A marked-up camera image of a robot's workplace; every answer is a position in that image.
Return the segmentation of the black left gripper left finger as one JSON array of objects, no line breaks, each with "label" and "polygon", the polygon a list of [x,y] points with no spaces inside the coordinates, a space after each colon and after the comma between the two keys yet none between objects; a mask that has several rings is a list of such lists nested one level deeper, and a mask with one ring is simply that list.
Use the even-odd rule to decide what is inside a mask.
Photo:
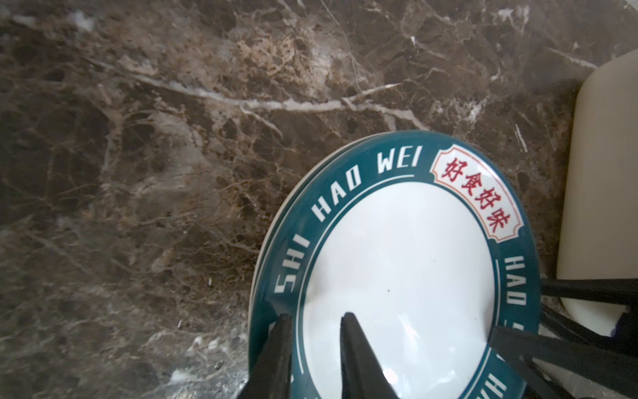
[{"label": "black left gripper left finger", "polygon": [[238,399],[289,399],[292,349],[292,317],[290,314],[281,314]]}]

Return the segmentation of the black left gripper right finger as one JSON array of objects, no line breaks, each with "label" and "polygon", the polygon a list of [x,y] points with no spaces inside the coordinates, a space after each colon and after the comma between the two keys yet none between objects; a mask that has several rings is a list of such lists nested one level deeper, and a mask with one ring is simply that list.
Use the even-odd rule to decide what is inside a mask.
[{"label": "black left gripper right finger", "polygon": [[343,399],[398,398],[354,313],[342,317],[340,349]]}]

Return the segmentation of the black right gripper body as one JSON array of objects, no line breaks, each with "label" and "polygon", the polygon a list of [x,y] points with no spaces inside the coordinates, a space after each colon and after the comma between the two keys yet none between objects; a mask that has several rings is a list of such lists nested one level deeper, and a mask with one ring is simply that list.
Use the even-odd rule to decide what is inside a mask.
[{"label": "black right gripper body", "polygon": [[619,394],[637,397],[637,280],[543,279],[541,294],[624,305],[620,327],[611,337],[602,336],[543,305],[540,322],[553,337],[495,327],[490,347],[513,368],[541,398],[572,395],[535,363],[548,362],[585,377]]}]

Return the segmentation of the green rim white plate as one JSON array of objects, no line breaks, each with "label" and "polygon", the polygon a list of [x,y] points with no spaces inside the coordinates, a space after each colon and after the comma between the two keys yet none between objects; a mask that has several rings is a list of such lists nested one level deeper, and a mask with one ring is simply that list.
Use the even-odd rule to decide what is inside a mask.
[{"label": "green rim white plate", "polygon": [[292,318],[294,398],[342,395],[340,324],[355,314],[401,398],[520,398],[493,328],[536,332],[533,233],[513,186],[451,136],[378,134],[304,177],[260,250],[249,365]]}]

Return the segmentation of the white plastic bin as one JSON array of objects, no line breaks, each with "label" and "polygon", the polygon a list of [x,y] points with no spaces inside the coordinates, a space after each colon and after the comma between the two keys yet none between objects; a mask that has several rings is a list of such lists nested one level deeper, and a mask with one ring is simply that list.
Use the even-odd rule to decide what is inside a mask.
[{"label": "white plastic bin", "polygon": [[573,119],[558,279],[637,276],[637,52],[583,83]]}]

